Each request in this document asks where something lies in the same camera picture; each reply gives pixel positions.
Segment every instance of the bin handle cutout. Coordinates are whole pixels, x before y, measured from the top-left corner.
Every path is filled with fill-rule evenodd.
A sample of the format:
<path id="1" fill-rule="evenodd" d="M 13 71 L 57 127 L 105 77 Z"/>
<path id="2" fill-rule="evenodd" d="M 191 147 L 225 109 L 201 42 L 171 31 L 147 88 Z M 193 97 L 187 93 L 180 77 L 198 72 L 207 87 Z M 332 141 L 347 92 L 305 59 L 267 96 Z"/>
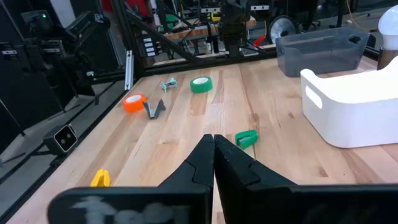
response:
<path id="1" fill-rule="evenodd" d="M 358 44 L 361 40 L 362 40 L 362 38 L 358 37 L 357 35 L 352 35 L 352 36 L 348 37 L 348 41 L 350 41 L 351 43 L 354 43 L 354 44 Z"/>
<path id="2" fill-rule="evenodd" d="M 321 98 L 313 91 L 310 87 L 305 87 L 305 94 L 307 97 L 319 108 L 322 109 L 322 100 Z"/>

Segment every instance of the wooden table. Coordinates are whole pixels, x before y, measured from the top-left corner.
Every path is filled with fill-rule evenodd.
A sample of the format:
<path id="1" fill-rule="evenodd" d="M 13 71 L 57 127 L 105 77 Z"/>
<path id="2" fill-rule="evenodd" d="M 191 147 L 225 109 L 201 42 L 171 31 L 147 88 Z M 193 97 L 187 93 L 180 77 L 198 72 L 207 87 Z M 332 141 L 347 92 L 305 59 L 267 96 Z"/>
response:
<path id="1" fill-rule="evenodd" d="M 356 71 L 374 70 L 363 57 Z M 214 88 L 193 95 L 190 80 L 210 76 Z M 167 93 L 160 82 L 174 77 Z M 398 182 L 398 145 L 338 149 L 327 144 L 303 116 L 300 79 L 288 78 L 276 59 L 142 78 L 131 93 L 149 102 L 163 99 L 166 111 L 148 120 L 145 111 L 126 114 L 119 102 L 9 223 L 46 223 L 46 208 L 59 192 L 89 186 L 98 169 L 109 170 L 113 186 L 158 185 L 189 155 L 205 133 L 232 140 L 256 129 L 250 156 L 298 184 Z M 223 223 L 215 192 L 213 223 Z"/>
<path id="2" fill-rule="evenodd" d="M 188 20 L 189 23 L 191 24 L 198 24 L 200 23 L 198 19 L 189 19 Z M 256 20 L 255 18 L 253 18 L 252 16 L 250 17 L 250 20 L 246 22 L 246 28 L 249 29 L 251 27 L 254 27 L 256 25 Z M 180 22 L 179 24 L 177 24 L 176 26 L 174 26 L 173 29 L 179 28 L 179 27 L 185 27 L 187 26 L 186 24 Z M 214 34 L 218 34 L 218 24 L 215 26 L 211 27 L 211 33 Z M 191 29 L 188 30 L 183 30 L 181 32 L 177 32 L 177 33 L 170 33 L 170 34 L 164 34 L 165 37 L 167 37 L 169 40 L 181 40 L 183 39 L 185 36 L 187 36 L 187 38 L 189 37 L 196 37 L 196 36 L 207 36 L 208 35 L 208 31 L 207 31 L 207 27 L 201 27 L 199 29 L 194 29 L 193 31 L 191 31 Z"/>

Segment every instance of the lamp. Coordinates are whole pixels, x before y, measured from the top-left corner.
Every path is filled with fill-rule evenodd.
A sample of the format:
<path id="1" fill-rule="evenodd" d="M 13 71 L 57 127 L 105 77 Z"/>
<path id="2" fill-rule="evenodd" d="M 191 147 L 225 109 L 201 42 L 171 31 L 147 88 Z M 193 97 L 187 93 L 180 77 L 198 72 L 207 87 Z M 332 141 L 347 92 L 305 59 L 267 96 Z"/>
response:
<path id="1" fill-rule="evenodd" d="M 383 69 L 398 56 L 398 5 L 387 10 L 379 20 L 379 31 L 383 36 L 377 69 Z"/>

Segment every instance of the white basket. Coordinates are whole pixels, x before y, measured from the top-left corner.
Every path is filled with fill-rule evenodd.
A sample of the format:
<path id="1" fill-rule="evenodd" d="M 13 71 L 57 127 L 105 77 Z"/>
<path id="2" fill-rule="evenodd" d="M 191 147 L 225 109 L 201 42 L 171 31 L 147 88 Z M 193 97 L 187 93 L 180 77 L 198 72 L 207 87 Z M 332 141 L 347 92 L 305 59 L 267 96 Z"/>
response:
<path id="1" fill-rule="evenodd" d="M 303 113 L 329 144 L 398 142 L 398 57 L 379 71 L 318 78 L 301 71 Z"/>

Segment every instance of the gray plastic bin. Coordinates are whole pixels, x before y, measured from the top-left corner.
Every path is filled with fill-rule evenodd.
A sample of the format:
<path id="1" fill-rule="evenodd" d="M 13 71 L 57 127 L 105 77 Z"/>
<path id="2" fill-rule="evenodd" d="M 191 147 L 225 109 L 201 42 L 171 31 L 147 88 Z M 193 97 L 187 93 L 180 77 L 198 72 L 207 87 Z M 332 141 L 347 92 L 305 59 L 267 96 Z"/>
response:
<path id="1" fill-rule="evenodd" d="M 369 34 L 336 28 L 276 39 L 279 68 L 288 77 L 299 77 L 304 68 L 315 74 L 354 70 L 358 67 Z"/>

